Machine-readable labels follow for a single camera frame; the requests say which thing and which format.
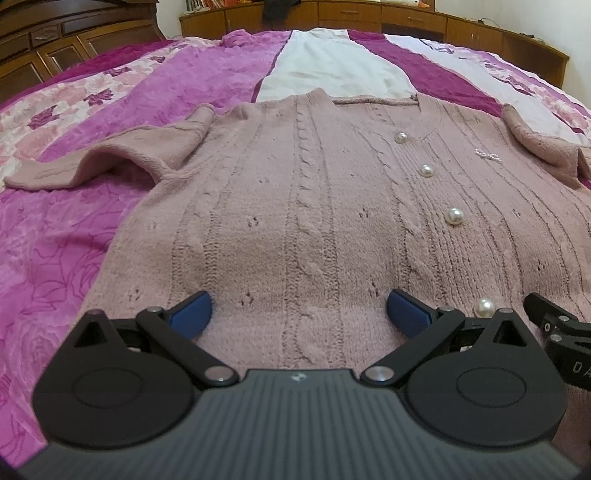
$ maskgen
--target bed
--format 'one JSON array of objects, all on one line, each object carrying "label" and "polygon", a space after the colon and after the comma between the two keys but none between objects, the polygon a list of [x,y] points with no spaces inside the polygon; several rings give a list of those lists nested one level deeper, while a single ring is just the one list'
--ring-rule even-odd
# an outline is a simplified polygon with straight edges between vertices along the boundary
[{"label": "bed", "polygon": [[[119,48],[0,106],[0,180],[142,124],[179,121],[197,105],[217,113],[321,87],[332,97],[403,99],[417,92],[500,116],[511,104],[537,132],[590,145],[591,112],[494,54],[411,37],[316,28],[235,31]],[[587,188],[591,183],[584,181]],[[118,226],[152,188],[132,164],[70,190],[0,184],[0,455],[24,463],[45,444],[31,393],[76,320]],[[589,460],[586,394],[556,444]]]}]

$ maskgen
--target white pearl button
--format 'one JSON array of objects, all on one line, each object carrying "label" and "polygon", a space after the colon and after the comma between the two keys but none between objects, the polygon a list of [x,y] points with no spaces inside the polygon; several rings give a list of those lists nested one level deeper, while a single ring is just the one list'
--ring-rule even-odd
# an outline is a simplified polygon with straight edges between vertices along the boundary
[{"label": "white pearl button", "polygon": [[480,299],[474,305],[474,315],[480,319],[489,319],[496,312],[495,302],[491,299]]},{"label": "white pearl button", "polygon": [[434,175],[433,167],[431,165],[421,165],[418,172],[421,174],[421,177],[425,177],[426,179],[430,179]]},{"label": "white pearl button", "polygon": [[464,222],[464,212],[459,208],[450,208],[445,214],[445,221],[449,225],[460,225]]},{"label": "white pearl button", "polygon": [[408,135],[404,132],[397,133],[394,140],[396,140],[396,143],[405,143],[408,140]]}]

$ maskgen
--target small hole in sweater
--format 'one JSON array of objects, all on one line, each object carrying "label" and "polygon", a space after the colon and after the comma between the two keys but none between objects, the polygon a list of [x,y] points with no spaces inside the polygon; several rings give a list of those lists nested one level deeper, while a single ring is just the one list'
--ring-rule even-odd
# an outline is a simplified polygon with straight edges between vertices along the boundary
[{"label": "small hole in sweater", "polygon": [[370,288],[368,289],[368,292],[369,292],[369,296],[372,297],[373,299],[377,299],[379,297],[379,290],[373,280],[371,282]]},{"label": "small hole in sweater", "polygon": [[254,299],[252,298],[252,295],[249,291],[246,292],[246,294],[244,294],[242,296],[242,298],[240,299],[240,305],[242,305],[243,307],[252,305],[252,302],[254,301]]}]

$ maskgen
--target wooden headboard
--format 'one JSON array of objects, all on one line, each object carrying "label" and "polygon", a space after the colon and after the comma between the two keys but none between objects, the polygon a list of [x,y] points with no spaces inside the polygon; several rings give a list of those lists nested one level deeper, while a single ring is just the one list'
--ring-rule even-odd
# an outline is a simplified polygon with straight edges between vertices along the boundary
[{"label": "wooden headboard", "polygon": [[0,103],[99,53],[164,39],[157,0],[0,0]]}]

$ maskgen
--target white fabric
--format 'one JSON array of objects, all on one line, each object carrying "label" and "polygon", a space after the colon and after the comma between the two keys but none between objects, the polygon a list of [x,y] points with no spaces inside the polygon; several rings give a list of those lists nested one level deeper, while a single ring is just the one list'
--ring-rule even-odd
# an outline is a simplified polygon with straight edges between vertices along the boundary
[{"label": "white fabric", "polygon": [[554,116],[540,100],[519,93],[511,85],[500,82],[490,76],[481,65],[470,60],[458,59],[442,51],[433,50],[416,38],[396,35],[385,35],[385,37],[389,42],[414,53],[419,53],[433,63],[457,73],[483,93],[495,98],[499,103],[513,105],[521,118],[534,132],[549,137],[560,137],[579,145],[591,144],[584,135],[576,134],[568,125]]},{"label": "white fabric", "polygon": [[323,88],[333,97],[408,98],[417,93],[404,71],[349,39],[346,30],[294,30],[262,82],[257,102]]}]

